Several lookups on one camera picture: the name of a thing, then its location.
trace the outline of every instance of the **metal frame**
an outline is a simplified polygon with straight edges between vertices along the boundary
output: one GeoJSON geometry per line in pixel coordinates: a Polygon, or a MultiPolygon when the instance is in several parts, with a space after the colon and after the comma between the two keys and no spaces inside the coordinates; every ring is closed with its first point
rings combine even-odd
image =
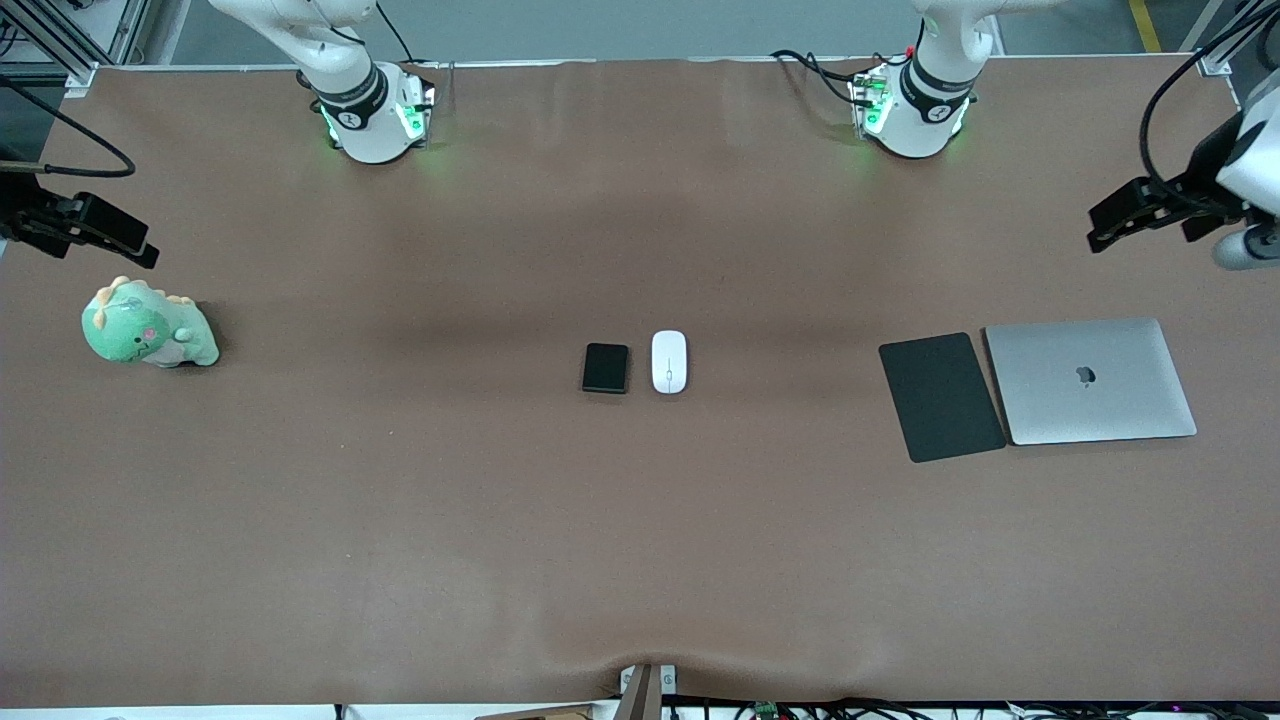
{"type": "Polygon", "coordinates": [[[125,0],[109,47],[99,45],[61,8],[50,0],[0,0],[0,12],[27,40],[40,47],[50,63],[12,64],[5,73],[15,77],[67,76],[67,86],[86,88],[99,65],[123,64],[137,37],[137,28],[150,0],[125,0]]]}
{"type": "MultiPolygon", "coordinates": [[[[1199,46],[1204,31],[1208,29],[1210,23],[1213,22],[1215,17],[1217,17],[1217,13],[1222,8],[1224,3],[1225,0],[1210,0],[1210,3],[1204,6],[1204,10],[1201,12],[1199,18],[1196,19],[1196,24],[1192,26],[1190,32],[1187,33],[1187,38],[1183,40],[1183,44],[1178,47],[1180,51],[1189,53],[1194,50],[1197,46],[1199,46]]],[[[1236,22],[1239,22],[1245,15],[1251,15],[1268,5],[1274,6],[1277,3],[1280,3],[1280,0],[1248,0],[1242,5],[1240,10],[1235,13],[1231,17],[1231,19],[1228,20],[1228,23],[1224,24],[1222,27],[1224,28],[1230,27],[1236,22]]],[[[1258,32],[1261,31],[1262,26],[1257,26],[1248,32],[1240,33],[1231,42],[1226,42],[1217,50],[1206,55],[1199,64],[1201,72],[1204,73],[1206,76],[1231,74],[1231,65],[1230,65],[1231,58],[1234,58],[1236,53],[1244,49],[1244,46],[1247,46],[1251,40],[1257,37],[1258,32]]]]}

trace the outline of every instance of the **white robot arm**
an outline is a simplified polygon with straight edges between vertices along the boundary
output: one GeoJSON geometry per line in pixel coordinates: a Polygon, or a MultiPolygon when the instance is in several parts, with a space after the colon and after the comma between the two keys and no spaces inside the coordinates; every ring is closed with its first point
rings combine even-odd
{"type": "Polygon", "coordinates": [[[1089,217],[1093,252],[1174,223],[1194,242],[1243,220],[1244,229],[1213,247],[1213,260],[1228,270],[1280,266],[1280,70],[1201,141],[1181,174],[1158,182],[1134,178],[1094,205],[1089,217]]]}
{"type": "Polygon", "coordinates": [[[1249,227],[1217,242],[1213,260],[1228,270],[1280,265],[1280,70],[1249,97],[1219,184],[1251,206],[1249,227]]]}
{"type": "Polygon", "coordinates": [[[210,0],[302,69],[334,145],[361,163],[387,163],[425,143],[434,88],[392,63],[374,63],[351,26],[375,0],[210,0]]]}
{"type": "Polygon", "coordinates": [[[859,132],[904,158],[937,154],[960,132],[974,81],[996,47],[992,15],[1062,1],[911,0],[923,15],[915,53],[851,83],[859,132]]]}

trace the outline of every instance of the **brown mat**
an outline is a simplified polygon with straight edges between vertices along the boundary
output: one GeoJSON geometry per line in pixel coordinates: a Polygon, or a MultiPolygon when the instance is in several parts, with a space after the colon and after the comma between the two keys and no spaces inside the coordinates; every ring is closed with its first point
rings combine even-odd
{"type": "MultiPolygon", "coordinates": [[[[67,105],[141,169],[49,184],[150,222],[225,356],[101,361],[79,310],[133,268],[6,252],[0,702],[571,700],[641,659],[780,700],[1276,697],[1280,274],[1084,240],[1176,63],[995,61],[927,161],[795,65],[460,70],[383,168],[292,73],[100,73],[67,105]],[[908,459],[881,343],[1126,315],[1198,437],[908,459]],[[577,389],[593,341],[630,395],[577,389]]],[[[1230,97],[1165,108],[1172,172],[1230,97]]]]}

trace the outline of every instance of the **yellow floor line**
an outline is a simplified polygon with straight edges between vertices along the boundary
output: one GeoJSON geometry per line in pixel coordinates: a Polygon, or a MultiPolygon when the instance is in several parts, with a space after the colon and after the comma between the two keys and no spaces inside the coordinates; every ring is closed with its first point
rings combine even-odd
{"type": "Polygon", "coordinates": [[[1151,13],[1147,12],[1147,0],[1129,0],[1129,12],[1133,13],[1133,22],[1138,26],[1142,49],[1147,53],[1161,53],[1156,26],[1151,22],[1151,13]]]}

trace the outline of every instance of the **silver laptop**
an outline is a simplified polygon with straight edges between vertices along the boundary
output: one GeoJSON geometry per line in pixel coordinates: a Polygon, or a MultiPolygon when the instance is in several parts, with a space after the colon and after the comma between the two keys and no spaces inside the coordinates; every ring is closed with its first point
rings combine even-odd
{"type": "Polygon", "coordinates": [[[986,332],[1014,445],[1196,434],[1153,318],[992,325],[986,332]]]}

